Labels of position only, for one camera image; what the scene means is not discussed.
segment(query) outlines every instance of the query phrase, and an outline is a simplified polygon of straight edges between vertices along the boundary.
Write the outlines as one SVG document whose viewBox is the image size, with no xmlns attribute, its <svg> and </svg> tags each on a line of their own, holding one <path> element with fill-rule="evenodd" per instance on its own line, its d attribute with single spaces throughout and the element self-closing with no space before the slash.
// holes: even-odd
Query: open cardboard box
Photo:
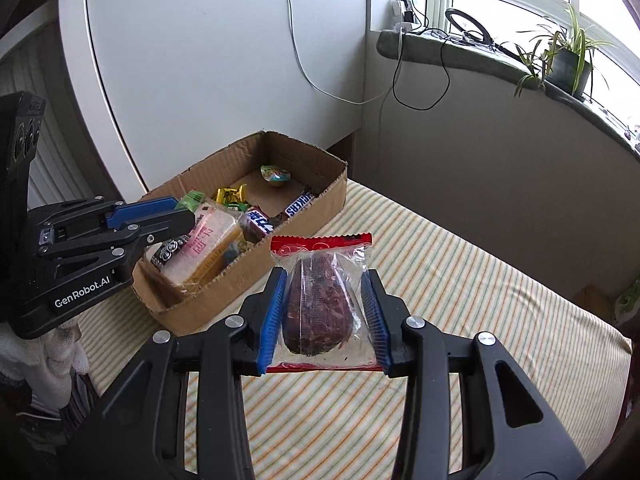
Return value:
<svg viewBox="0 0 640 480">
<path fill-rule="evenodd" d="M 291 181 L 271 187 L 260 167 L 275 164 L 289 170 Z M 339 158 L 310 144 L 276 132 L 258 132 L 219 150 L 188 170 L 147 193 L 141 200 L 172 195 L 180 200 L 192 189 L 215 196 L 220 187 L 247 184 L 247 200 L 268 216 L 276 216 L 309 187 L 316 198 L 273 234 L 312 236 L 344 206 L 347 165 Z M 149 312 L 162 325 L 181 336 L 197 332 L 229 303 L 273 267 L 270 236 L 233 261 L 196 296 L 169 305 L 140 263 L 133 271 L 133 288 Z"/>
</svg>

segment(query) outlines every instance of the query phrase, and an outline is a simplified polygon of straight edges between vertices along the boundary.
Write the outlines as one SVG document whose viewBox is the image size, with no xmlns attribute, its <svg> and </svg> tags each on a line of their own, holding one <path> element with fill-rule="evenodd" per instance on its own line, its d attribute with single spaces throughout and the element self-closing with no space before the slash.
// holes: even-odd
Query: metal bolt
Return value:
<svg viewBox="0 0 640 480">
<path fill-rule="evenodd" d="M 491 332 L 481 332 L 478 334 L 478 341 L 483 345 L 491 346 L 495 344 L 495 335 Z"/>
<path fill-rule="evenodd" d="M 244 318 L 242 316 L 229 316 L 225 319 L 225 325 L 229 328 L 240 328 L 244 325 Z"/>
<path fill-rule="evenodd" d="M 162 343 L 166 343 L 169 339 L 171 339 L 171 334 L 168 330 L 158 330 L 153 336 L 154 343 L 158 343 L 160 345 Z"/>
<path fill-rule="evenodd" d="M 422 328 L 427 322 L 418 316 L 409 316 L 406 323 L 411 328 Z"/>
</svg>

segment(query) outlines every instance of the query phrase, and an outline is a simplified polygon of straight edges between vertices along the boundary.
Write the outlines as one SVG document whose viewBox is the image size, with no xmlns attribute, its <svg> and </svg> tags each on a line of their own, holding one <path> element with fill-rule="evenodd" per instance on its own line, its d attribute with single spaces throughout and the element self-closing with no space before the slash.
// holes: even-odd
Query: window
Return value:
<svg viewBox="0 0 640 480">
<path fill-rule="evenodd" d="M 544 16 L 561 27 L 569 27 L 566 13 L 569 3 L 578 11 L 580 25 L 588 28 L 590 38 L 616 45 L 604 46 L 594 56 L 597 70 L 593 77 L 593 99 L 628 124 L 630 116 L 638 115 L 640 102 L 640 30 L 622 0 L 427 0 L 427 15 L 432 27 L 448 31 L 444 13 L 455 7 L 482 23 L 497 43 L 513 41 L 527 48 L 532 46 L 533 34 L 517 31 L 531 30 L 538 23 L 557 27 Z"/>
</svg>

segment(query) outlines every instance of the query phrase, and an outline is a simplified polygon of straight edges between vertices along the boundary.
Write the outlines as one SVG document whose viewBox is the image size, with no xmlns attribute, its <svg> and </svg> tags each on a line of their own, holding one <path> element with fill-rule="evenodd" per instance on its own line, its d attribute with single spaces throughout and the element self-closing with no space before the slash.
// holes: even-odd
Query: white glove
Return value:
<svg viewBox="0 0 640 480">
<path fill-rule="evenodd" d="M 8 323 L 0 323 L 0 374 L 12 381 L 26 380 L 46 406 L 63 408 L 71 396 L 70 369 L 89 372 L 79 339 L 75 318 L 33 340 L 20 339 Z"/>
</svg>

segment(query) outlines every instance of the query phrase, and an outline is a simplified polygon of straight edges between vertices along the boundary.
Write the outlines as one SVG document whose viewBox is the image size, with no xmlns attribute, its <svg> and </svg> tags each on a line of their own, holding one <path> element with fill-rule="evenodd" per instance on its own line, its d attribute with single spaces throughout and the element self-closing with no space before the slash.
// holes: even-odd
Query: plant pot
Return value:
<svg viewBox="0 0 640 480">
<path fill-rule="evenodd" d="M 578 68 L 578 55 L 574 54 L 570 50 L 562 48 L 554 56 L 553 63 L 551 64 L 551 73 L 546 79 L 559 89 L 567 92 L 571 95 L 571 90 L 574 89 L 575 72 Z M 591 63 L 584 61 L 584 69 L 578 80 L 578 88 L 575 89 L 574 97 L 580 101 L 584 101 L 582 93 L 584 92 L 587 81 L 591 75 Z"/>
</svg>

